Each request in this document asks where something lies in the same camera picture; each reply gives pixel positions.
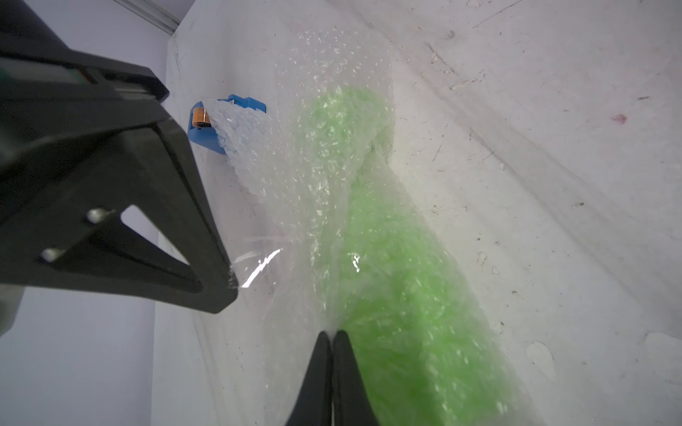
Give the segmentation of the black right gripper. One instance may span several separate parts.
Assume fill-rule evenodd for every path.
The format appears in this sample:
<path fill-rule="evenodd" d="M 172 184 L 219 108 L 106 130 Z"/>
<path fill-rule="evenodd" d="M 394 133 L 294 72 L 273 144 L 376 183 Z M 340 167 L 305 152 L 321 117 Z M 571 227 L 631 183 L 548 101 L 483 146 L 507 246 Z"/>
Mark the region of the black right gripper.
<path fill-rule="evenodd" d="M 188 137 L 154 124 L 168 95 L 150 69 L 74 51 L 25 2 L 1 3 L 3 284 L 236 301 Z"/>

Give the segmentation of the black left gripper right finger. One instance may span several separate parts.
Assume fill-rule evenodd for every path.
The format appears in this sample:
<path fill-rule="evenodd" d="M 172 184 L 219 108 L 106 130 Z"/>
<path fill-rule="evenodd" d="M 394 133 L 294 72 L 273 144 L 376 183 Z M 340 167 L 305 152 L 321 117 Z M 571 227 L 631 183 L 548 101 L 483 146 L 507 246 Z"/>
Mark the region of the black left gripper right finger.
<path fill-rule="evenodd" d="M 333 341 L 332 407 L 334 425 L 379 426 L 371 407 L 350 337 L 339 330 Z"/>

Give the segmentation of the clear bubble wrap sheet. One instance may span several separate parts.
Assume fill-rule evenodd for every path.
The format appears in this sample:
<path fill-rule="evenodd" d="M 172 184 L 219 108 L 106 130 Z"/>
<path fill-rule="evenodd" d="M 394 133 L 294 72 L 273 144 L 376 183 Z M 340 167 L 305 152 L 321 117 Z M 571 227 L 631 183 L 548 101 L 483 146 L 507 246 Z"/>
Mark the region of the clear bubble wrap sheet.
<path fill-rule="evenodd" d="M 300 401 L 314 342 L 348 340 L 382 425 L 537 425 L 527 392 L 456 261 L 392 171 L 391 64 L 369 34 L 292 40 L 268 112 L 204 105 L 239 183 L 263 209 L 232 256 L 263 319 L 265 420 Z"/>

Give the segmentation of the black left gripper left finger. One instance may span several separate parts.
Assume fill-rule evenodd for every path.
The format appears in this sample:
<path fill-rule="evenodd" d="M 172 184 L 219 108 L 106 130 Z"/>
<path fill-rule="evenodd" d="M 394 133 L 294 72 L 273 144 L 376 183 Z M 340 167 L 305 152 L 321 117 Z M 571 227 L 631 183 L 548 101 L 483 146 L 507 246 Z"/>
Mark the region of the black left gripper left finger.
<path fill-rule="evenodd" d="M 316 339 L 286 426 L 332 425 L 332 360 L 330 337 L 323 331 Z"/>

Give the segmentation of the green plastic wine glass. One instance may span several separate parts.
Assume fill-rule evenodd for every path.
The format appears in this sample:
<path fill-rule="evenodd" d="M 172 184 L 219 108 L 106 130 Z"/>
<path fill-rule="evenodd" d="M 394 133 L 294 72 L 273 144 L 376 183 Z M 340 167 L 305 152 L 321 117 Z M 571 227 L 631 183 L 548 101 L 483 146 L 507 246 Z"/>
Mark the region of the green plastic wine glass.
<path fill-rule="evenodd" d="M 534 418 L 454 259 L 388 165 L 385 99 L 343 87 L 297 127 L 314 287 L 346 331 L 382 425 L 531 425 Z"/>

